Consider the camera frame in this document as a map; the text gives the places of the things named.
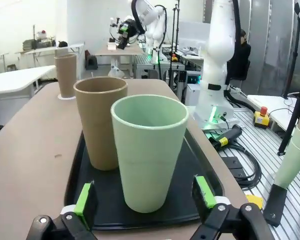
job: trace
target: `white wall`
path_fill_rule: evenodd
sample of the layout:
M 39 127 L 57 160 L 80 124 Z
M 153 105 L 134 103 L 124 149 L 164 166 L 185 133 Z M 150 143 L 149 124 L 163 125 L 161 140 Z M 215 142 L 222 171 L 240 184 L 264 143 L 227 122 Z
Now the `white wall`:
M 172 40 L 173 8 L 178 2 L 176 0 L 148 0 L 153 5 L 163 5 L 168 14 L 168 37 Z M 86 48 L 91 54 L 105 46 L 110 36 L 110 18 L 124 19 L 132 16 L 131 6 L 127 0 L 85 0 L 85 39 Z M 180 20 L 191 22 L 202 22 L 204 12 L 204 0 L 181 0 Z M 108 57 L 98 57 L 98 64 L 109 64 Z
M 33 25 L 37 32 L 45 30 L 49 36 L 55 35 L 55 10 L 55 0 L 0 0 L 0 54 L 22 51 L 23 41 L 33 37 Z M 19 56 L 6 55 L 6 65 L 18 67 Z M 0 60 L 0 73 L 3 71 Z

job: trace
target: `black chair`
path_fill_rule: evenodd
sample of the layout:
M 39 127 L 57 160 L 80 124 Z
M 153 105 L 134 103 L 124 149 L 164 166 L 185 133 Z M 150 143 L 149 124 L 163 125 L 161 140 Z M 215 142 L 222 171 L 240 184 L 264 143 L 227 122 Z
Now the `black chair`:
M 249 67 L 250 67 L 250 61 L 248 60 L 248 62 L 246 63 L 245 65 L 245 68 L 244 68 L 244 73 L 242 76 L 234 76 L 234 77 L 231 77 L 230 80 L 238 80 L 238 81 L 244 81 L 247 79 L 247 75 L 248 75 L 248 71 L 249 71 Z

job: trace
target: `beige table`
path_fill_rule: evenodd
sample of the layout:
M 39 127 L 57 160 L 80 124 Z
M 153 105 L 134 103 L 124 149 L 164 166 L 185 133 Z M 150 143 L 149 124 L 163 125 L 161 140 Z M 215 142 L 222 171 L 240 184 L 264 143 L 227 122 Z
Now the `beige table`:
M 132 44 L 130 46 L 126 46 L 124 50 L 117 48 L 116 50 L 108 50 L 108 47 L 105 45 L 99 51 L 97 51 L 94 55 L 95 56 L 110 56 L 111 57 L 111 66 L 115 66 L 118 69 L 122 69 L 120 67 L 121 65 L 121 56 L 127 56 L 129 57 L 129 74 L 130 77 L 133 78 L 134 73 L 133 73 L 133 64 L 134 64 L 134 56 L 136 55 L 143 55 L 145 54 L 143 49 L 139 47 L 138 44 Z
M 161 80 L 127 82 L 130 95 L 177 98 Z M 59 93 L 57 83 L 46 85 L 0 131 L 0 240 L 24 240 L 34 217 L 55 218 L 64 206 L 82 126 L 76 101 L 59 100 Z M 222 182 L 225 195 L 240 207 L 246 197 L 218 153 L 192 119 L 188 130 Z M 188 240 L 198 225 L 95 234 L 99 240 Z M 223 235 L 221 239 L 233 238 Z

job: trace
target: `screw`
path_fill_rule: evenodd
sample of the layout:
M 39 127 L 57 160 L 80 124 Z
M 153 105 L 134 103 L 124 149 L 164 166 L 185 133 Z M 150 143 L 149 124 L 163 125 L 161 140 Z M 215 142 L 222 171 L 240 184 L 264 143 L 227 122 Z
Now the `screw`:
M 220 206 L 218 206 L 218 210 L 219 211 L 224 211 L 224 210 L 226 210 L 226 207 L 223 206 L 223 205 L 220 205 Z
M 45 219 L 44 217 L 40 219 L 40 223 L 44 224 L 47 222 L 47 219 Z
M 248 206 L 245 207 L 245 210 L 250 212 L 252 210 L 252 207 L 248 205 Z

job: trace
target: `person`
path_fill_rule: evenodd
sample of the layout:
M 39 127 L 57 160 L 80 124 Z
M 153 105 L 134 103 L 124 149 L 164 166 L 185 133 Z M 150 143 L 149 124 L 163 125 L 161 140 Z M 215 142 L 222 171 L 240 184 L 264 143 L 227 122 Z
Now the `person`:
M 227 64 L 228 78 L 230 79 L 242 79 L 246 77 L 247 64 L 251 53 L 251 46 L 247 43 L 247 34 L 241 29 L 241 45 L 237 50 L 237 55 L 231 59 Z

